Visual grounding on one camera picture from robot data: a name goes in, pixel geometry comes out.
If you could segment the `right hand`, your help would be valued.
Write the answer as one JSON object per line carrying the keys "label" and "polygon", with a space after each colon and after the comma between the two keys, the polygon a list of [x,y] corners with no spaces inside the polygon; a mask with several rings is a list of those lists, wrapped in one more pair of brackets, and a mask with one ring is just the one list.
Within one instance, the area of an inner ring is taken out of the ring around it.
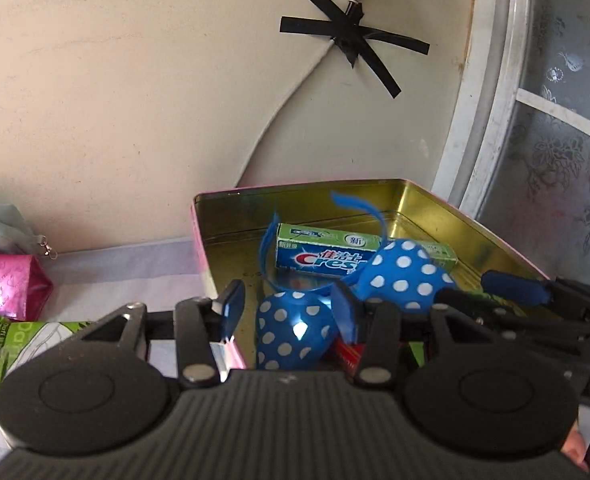
{"label": "right hand", "polygon": [[562,446],[562,453],[572,460],[572,462],[580,467],[581,470],[587,472],[588,465],[585,462],[587,446],[586,442],[580,433],[578,422],[574,422],[572,430],[568,434],[568,438]]}

